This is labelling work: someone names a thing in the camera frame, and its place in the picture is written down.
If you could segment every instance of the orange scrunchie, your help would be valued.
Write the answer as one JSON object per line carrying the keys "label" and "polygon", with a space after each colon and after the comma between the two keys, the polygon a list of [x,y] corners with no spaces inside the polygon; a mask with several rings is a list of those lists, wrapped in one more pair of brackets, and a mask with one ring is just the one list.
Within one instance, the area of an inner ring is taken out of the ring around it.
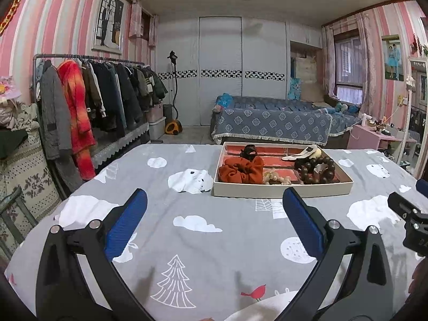
{"label": "orange scrunchie", "polygon": [[241,157],[232,157],[224,161],[224,165],[218,169],[221,182],[233,184],[262,184],[263,183],[263,159],[256,156],[253,161]]}

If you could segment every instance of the floor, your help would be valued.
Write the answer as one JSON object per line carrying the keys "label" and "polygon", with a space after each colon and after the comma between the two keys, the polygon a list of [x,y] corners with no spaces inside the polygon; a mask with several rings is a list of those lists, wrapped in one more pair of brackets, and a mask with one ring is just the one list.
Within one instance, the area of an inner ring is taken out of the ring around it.
{"label": "floor", "polygon": [[209,126],[183,127],[179,135],[164,134],[160,138],[164,144],[215,144],[210,137]]}

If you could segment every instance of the white standing mirror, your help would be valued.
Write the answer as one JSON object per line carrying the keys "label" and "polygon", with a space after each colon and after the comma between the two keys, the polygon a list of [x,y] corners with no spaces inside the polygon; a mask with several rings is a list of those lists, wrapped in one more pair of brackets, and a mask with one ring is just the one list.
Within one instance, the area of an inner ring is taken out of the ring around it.
{"label": "white standing mirror", "polygon": [[410,75],[413,78],[413,81],[410,79],[410,82],[414,85],[407,84],[407,88],[412,91],[411,102],[408,105],[407,139],[417,142],[406,144],[402,160],[410,163],[408,171],[419,179],[422,177],[427,159],[423,151],[425,151],[428,135],[428,129],[425,128],[428,103],[428,62],[424,58],[410,57],[409,63]]}

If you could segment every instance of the pink striped wall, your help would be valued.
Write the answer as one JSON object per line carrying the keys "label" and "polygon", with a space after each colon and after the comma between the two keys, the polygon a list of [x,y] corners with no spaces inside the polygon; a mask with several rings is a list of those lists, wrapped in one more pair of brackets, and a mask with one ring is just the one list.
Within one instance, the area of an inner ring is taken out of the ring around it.
{"label": "pink striped wall", "polygon": [[123,54],[91,51],[100,0],[21,0],[0,37],[0,76],[14,76],[25,102],[30,102],[32,59],[37,53],[72,53],[135,60],[150,64],[147,41],[130,39],[131,4],[125,2]]}
{"label": "pink striped wall", "polygon": [[[405,82],[385,79],[384,55],[382,50],[382,36],[400,35],[402,44],[402,62],[404,66],[404,78],[406,79],[408,69],[408,57],[419,57],[419,54],[410,53],[410,44],[413,42],[413,34],[419,36],[422,44],[428,44],[427,37],[419,18],[425,17],[416,1],[397,2],[389,5],[373,8],[365,11],[369,16],[371,35],[375,57],[376,71],[376,100],[373,116],[382,118],[391,116],[397,109],[398,96],[407,96]],[[333,33],[339,34],[349,30],[357,29],[355,16],[342,19],[333,23]],[[407,107],[398,108],[391,118],[391,122],[398,127],[404,127],[406,121]]]}

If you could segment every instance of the silver bolt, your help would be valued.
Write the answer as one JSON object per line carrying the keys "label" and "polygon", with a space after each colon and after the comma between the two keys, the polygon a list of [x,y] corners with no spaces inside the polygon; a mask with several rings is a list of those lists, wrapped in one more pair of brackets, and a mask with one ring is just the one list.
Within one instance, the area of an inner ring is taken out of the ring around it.
{"label": "silver bolt", "polygon": [[89,223],[89,227],[92,228],[92,229],[97,229],[97,228],[99,228],[99,226],[101,226],[100,220],[92,220]]}
{"label": "silver bolt", "polygon": [[379,229],[377,229],[377,227],[376,227],[376,226],[370,226],[370,227],[369,227],[369,231],[370,231],[370,233],[372,233],[372,234],[377,234],[377,233],[379,233]]}
{"label": "silver bolt", "polygon": [[340,223],[336,220],[331,220],[331,221],[328,221],[328,226],[331,229],[338,229],[340,227]]}
{"label": "silver bolt", "polygon": [[56,234],[56,233],[58,233],[60,228],[61,228],[61,227],[60,227],[59,225],[54,225],[54,226],[52,226],[52,227],[51,227],[51,233],[52,233],[52,234]]}

